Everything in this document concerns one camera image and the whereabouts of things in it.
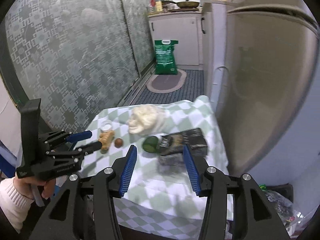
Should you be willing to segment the white sweater sleeve forearm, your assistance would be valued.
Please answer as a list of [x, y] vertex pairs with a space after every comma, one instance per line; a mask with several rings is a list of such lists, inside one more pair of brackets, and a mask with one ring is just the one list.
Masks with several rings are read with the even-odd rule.
[[33, 202], [18, 192], [13, 178], [1, 181], [1, 210], [17, 233], [20, 233]]

